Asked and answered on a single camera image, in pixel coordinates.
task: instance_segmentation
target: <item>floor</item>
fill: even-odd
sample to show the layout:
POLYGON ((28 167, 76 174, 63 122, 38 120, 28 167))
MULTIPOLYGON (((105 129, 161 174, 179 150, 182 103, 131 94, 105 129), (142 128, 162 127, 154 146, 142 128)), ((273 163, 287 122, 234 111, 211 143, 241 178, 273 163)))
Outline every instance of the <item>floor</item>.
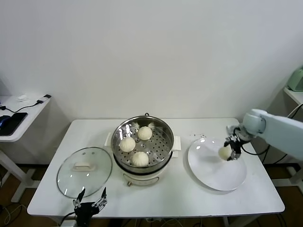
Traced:
MULTIPOLYGON (((38 168, 35 172, 33 179, 34 180, 41 180, 46 168, 38 168)), ((0 166, 0 173, 4 176, 6 170, 0 166)), ((289 173, 283 167, 270 167, 267 168, 267 172, 272 179, 275 178, 288 178, 289 173)), ((0 188, 0 204, 2 206, 7 206, 10 203, 10 199, 14 194, 14 191, 17 189, 19 185, 19 181, 12 175, 9 176, 8 180, 5 184, 0 188)), ((303 226, 303 196, 300 191, 296 187, 284 187, 277 189, 284 204, 285 204, 285 211, 282 213, 287 227, 301 227, 303 226)), ((20 203, 28 206, 30 203, 31 198, 35 193, 34 189, 27 189, 23 194, 20 203)), ((14 210, 18 205, 13 204, 8 207, 10 211, 14 210)), ((13 220, 18 214, 18 210, 14 212, 11 216, 13 220)), ((4 226, 4 219, 7 216, 6 211, 0 213, 0 227, 4 226)), ((93 219, 91 221, 91 227, 107 227, 109 225, 119 227, 121 224, 117 225, 117 223, 113 223, 116 220, 110 219, 93 219)), ((162 221, 154 221, 152 223, 147 222, 145 219, 135 220, 132 219, 129 222, 128 219, 122 220, 122 225, 124 227, 162 227, 165 223, 164 220, 162 221)), ((179 222, 184 227, 199 227, 200 226, 200 219, 199 218, 180 218, 179 222)), ((171 220, 165 224, 165 226, 178 226, 176 220, 171 220)), ((57 224, 49 218, 43 217, 32 217, 27 214, 27 211, 22 208, 22 211, 18 218, 13 221, 11 224, 7 225, 9 227, 55 227, 57 224)), ((223 227, 223 220, 222 218, 203 218, 203 226, 204 227, 223 227)), ((281 227, 282 225, 279 222, 277 215, 270 214, 270 215, 263 215, 258 218, 258 222, 254 221, 247 225, 247 227, 281 227)))

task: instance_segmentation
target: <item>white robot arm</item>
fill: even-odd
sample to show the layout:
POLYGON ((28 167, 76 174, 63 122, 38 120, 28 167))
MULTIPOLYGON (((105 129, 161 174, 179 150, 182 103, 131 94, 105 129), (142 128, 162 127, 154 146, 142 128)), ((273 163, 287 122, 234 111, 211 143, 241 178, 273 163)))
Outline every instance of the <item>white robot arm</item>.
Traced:
POLYGON ((238 159, 242 145, 256 136, 294 158, 303 160, 303 122, 252 109, 245 114, 242 124, 229 128, 229 133, 224 144, 232 148, 228 160, 238 159))

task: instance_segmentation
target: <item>stainless steel pot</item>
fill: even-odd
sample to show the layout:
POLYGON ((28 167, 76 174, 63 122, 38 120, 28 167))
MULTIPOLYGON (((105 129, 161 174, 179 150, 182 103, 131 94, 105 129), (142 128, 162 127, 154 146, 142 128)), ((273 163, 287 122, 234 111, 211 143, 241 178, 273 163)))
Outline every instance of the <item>stainless steel pot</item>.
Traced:
POLYGON ((161 170, 171 159, 174 135, 170 127, 161 119, 151 116, 137 116, 123 122, 113 133, 111 149, 114 153, 116 163, 124 171, 134 175, 149 175, 161 170), (152 130, 152 137, 142 141, 138 138, 137 132, 148 126, 152 130), (135 148, 128 153, 122 152, 119 144, 125 137, 132 137, 135 148), (136 167, 131 161, 132 155, 136 152, 146 152, 149 157, 149 164, 145 167, 136 167))

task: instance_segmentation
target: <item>steamed bun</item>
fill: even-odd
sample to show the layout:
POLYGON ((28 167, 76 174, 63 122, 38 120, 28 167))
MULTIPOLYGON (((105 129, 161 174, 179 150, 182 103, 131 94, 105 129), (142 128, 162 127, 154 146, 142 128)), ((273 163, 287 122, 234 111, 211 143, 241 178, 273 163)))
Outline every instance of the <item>steamed bun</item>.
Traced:
POLYGON ((149 163, 148 155, 145 152, 137 152, 132 156, 132 163, 137 167, 147 166, 149 163))
POLYGON ((131 152, 136 146, 136 142, 131 137, 125 137, 123 140, 121 140, 119 146, 123 152, 131 152))
POLYGON ((143 126, 138 131, 138 137, 141 140, 149 140, 152 137, 152 130, 147 126, 143 126))
POLYGON ((225 161, 231 156, 232 149, 231 146, 221 147, 218 151, 219 157, 225 161))

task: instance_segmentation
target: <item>phone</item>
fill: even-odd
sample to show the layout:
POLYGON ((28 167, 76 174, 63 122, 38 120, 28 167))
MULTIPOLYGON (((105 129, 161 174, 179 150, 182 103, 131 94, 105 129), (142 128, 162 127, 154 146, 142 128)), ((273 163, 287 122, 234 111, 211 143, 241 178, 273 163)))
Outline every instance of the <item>phone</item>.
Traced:
POLYGON ((14 113, 9 119, 3 122, 0 128, 0 136, 11 136, 26 116, 27 113, 14 113))

